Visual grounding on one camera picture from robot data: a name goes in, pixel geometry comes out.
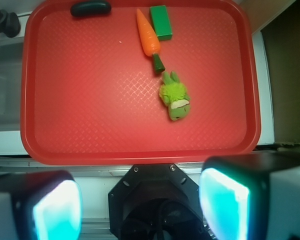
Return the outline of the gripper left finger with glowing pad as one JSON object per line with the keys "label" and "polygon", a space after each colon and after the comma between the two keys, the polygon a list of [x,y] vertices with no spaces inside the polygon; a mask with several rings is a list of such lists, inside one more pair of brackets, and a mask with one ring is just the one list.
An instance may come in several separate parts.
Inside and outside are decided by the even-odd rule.
{"label": "gripper left finger with glowing pad", "polygon": [[77,240],[83,201],[65,170],[0,175],[0,240]]}

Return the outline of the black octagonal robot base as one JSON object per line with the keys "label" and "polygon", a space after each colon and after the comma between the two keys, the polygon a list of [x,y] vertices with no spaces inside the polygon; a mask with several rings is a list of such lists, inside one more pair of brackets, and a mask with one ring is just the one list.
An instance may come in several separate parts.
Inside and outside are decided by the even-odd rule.
{"label": "black octagonal robot base", "polygon": [[211,240],[199,186],[175,164],[133,165],[108,193],[119,240]]}

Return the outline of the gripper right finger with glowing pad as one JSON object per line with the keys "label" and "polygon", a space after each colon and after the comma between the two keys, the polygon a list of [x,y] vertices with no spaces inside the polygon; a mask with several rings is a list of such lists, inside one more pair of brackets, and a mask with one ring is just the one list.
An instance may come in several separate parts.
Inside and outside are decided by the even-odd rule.
{"label": "gripper right finger with glowing pad", "polygon": [[209,157],[199,203],[219,240],[300,240],[300,153]]}

